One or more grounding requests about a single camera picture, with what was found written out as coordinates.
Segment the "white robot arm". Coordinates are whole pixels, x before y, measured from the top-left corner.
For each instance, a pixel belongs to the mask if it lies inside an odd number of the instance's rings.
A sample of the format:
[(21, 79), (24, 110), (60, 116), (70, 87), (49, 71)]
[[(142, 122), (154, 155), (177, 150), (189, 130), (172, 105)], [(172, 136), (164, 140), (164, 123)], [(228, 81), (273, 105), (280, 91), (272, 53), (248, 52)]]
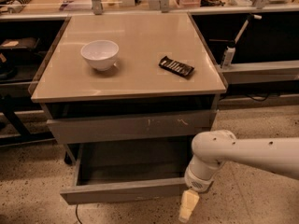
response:
[(237, 139), (227, 130), (197, 134), (192, 140), (192, 159), (184, 174), (188, 189), (181, 197), (180, 222), (189, 221), (199, 194), (209, 190), (213, 176), (227, 161), (298, 180), (299, 138)]

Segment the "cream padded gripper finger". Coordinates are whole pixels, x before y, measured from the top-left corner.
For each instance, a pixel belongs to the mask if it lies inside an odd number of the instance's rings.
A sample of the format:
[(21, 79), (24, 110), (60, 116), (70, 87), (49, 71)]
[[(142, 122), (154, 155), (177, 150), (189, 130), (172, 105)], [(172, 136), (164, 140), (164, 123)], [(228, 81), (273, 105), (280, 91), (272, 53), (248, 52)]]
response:
[(187, 223), (192, 215), (195, 206), (199, 202), (199, 194), (191, 189), (185, 190), (181, 196), (178, 220)]

